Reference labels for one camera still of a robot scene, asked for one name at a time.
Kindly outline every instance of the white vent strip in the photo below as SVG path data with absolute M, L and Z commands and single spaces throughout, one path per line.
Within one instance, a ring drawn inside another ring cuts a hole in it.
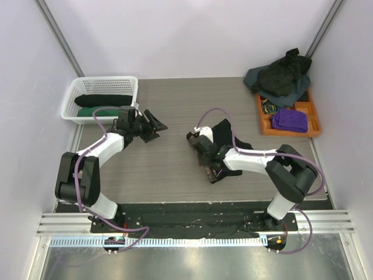
M 49 247 L 103 247 L 107 236 L 55 236 Z M 126 247 L 137 239 L 126 238 L 126 244 L 105 247 Z M 268 245 L 267 236 L 245 239 L 143 239 L 135 247 L 258 247 Z

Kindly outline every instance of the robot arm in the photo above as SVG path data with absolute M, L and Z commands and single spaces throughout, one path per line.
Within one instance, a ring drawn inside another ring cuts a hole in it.
M 217 147 L 213 142 L 212 130 L 209 127 L 194 129 L 187 135 L 191 146 L 196 150 L 199 163 L 207 170 L 210 182 L 215 183 L 225 176 L 223 172 L 247 170 L 267 174 L 279 191 L 269 204 L 266 213 L 266 224 L 278 225 L 286 213 L 296 204 L 301 203 L 314 183 L 318 172 L 307 163 L 280 156 L 249 156 L 240 152 L 271 154 L 300 154 L 291 146 L 282 145 L 274 150 L 243 150 L 237 152 L 232 146 Z
M 77 203 L 74 167 L 78 157 L 89 150 L 79 166 L 82 204 L 103 218 L 122 225 L 121 207 L 101 193 L 100 167 L 116 153 L 124 150 L 134 137 L 141 137 L 147 143 L 159 137 L 157 131 L 167 129 L 167 126 L 158 121 L 149 110 L 145 110 L 144 115 L 146 118 L 134 107 L 122 106 L 119 108 L 118 119 L 114 121 L 106 136 L 77 153 L 64 153 L 59 165 L 55 196 L 64 201 Z

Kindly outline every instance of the reflective metal surface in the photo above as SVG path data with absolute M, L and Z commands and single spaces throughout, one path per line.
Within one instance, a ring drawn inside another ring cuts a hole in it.
M 306 239 L 306 234 L 289 236 L 286 250 L 299 248 Z M 41 279 L 353 279 L 338 234 L 316 234 L 306 250 L 288 256 L 263 247 L 138 248 L 101 255 L 79 268 L 67 266 L 82 264 L 102 251 L 50 248 Z

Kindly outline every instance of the wooden box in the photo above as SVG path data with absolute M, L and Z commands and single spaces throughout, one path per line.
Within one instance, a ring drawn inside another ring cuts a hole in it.
M 269 120 L 269 117 L 272 115 L 264 114 L 262 110 L 262 103 L 264 101 L 264 98 L 256 94 L 255 98 L 256 98 L 256 106 L 258 108 L 261 134 L 262 135 L 273 135 L 273 136 L 295 136 L 295 137 L 316 137 L 317 135 L 319 135 L 321 132 L 321 127 L 317 119 L 316 110 L 314 107 L 314 103 L 312 102 L 312 98 L 311 98 L 311 94 L 309 90 L 307 90 L 307 93 L 308 93 L 308 101 L 297 101 L 292 108 L 287 108 L 289 110 L 301 111 L 306 114 L 307 121 L 308 121 L 308 131 L 306 133 L 273 129 L 270 124 L 270 120 Z

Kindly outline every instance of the green folded cloth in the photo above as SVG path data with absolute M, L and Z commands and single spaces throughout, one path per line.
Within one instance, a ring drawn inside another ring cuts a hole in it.
M 105 106 L 98 106 L 98 107 L 84 107 L 78 111 L 77 117 L 92 117 L 92 113 L 96 111 L 98 108 L 102 108 Z M 119 109 L 107 109 L 101 110 L 96 113 L 96 117 L 116 117 L 118 116 Z

